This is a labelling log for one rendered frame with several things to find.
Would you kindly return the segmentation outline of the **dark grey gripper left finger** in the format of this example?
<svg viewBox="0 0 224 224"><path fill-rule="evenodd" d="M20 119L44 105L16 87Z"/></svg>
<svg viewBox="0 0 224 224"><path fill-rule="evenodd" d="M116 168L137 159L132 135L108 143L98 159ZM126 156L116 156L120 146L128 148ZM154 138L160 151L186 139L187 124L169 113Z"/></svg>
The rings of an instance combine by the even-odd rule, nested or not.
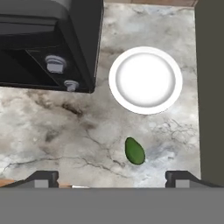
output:
<svg viewBox="0 0 224 224"><path fill-rule="evenodd" d="M17 181L15 185L29 188L58 188L58 178L57 171L35 171L28 178Z"/></svg>

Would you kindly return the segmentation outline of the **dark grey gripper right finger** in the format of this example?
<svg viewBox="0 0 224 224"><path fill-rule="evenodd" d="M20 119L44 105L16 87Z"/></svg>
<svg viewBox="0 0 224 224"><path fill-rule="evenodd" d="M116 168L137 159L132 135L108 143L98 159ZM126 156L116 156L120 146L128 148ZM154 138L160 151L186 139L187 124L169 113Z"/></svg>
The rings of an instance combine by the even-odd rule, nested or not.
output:
<svg viewBox="0 0 224 224"><path fill-rule="evenodd" d="M200 180L189 171L167 171L165 173L166 188L217 187L217 185Z"/></svg>

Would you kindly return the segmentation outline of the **green avocado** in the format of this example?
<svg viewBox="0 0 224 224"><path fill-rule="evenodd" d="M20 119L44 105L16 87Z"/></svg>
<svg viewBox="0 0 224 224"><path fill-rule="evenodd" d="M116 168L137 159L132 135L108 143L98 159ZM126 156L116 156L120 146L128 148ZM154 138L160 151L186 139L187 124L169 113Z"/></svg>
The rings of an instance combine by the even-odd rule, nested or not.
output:
<svg viewBox="0 0 224 224"><path fill-rule="evenodd" d="M144 148L133 137L125 140L125 155L133 165L141 165L145 161Z"/></svg>

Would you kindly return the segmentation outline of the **dark grey tall cabinet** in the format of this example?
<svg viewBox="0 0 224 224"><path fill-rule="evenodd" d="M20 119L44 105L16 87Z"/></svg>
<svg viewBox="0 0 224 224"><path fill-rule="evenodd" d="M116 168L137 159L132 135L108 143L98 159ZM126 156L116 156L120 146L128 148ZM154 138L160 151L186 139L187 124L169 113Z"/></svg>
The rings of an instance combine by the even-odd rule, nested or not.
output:
<svg viewBox="0 0 224 224"><path fill-rule="evenodd" d="M224 186L224 0L195 6L201 178Z"/></svg>

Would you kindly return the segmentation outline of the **white round plate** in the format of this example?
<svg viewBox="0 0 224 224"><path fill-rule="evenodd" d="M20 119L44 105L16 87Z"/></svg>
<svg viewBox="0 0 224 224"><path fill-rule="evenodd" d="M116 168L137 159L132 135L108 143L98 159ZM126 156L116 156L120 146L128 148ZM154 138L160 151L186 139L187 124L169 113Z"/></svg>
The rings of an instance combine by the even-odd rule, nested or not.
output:
<svg viewBox="0 0 224 224"><path fill-rule="evenodd" d="M115 100L140 115L154 115L180 97L183 75L167 52L149 46L131 48L113 62L108 84Z"/></svg>

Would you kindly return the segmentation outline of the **small grey oven knob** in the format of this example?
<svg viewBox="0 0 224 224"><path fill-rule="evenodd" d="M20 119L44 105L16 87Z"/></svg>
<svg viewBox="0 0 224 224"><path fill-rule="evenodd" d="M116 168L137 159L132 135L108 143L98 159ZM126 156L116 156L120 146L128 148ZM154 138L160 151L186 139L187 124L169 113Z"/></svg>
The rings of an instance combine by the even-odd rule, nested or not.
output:
<svg viewBox="0 0 224 224"><path fill-rule="evenodd" d="M75 80L65 80L64 85L66 87L67 92L75 92L79 87L79 83Z"/></svg>

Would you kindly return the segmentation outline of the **large grey oven knob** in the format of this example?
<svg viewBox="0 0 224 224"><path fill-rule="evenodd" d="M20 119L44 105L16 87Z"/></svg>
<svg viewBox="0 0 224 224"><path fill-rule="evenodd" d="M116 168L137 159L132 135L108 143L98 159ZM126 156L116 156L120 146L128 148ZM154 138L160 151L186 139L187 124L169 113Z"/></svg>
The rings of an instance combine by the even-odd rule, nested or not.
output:
<svg viewBox="0 0 224 224"><path fill-rule="evenodd" d="M48 55L45 57L46 68L50 73L62 74L67 67L67 62L56 55Z"/></svg>

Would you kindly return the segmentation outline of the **black toaster oven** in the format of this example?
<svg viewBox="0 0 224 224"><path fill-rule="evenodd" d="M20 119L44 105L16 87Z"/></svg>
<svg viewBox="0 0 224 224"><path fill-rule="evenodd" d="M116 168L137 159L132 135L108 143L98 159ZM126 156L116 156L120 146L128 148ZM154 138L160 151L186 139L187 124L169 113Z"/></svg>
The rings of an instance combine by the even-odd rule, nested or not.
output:
<svg viewBox="0 0 224 224"><path fill-rule="evenodd" d="M95 91L103 0L0 0L0 87ZM50 73L46 56L66 61Z"/></svg>

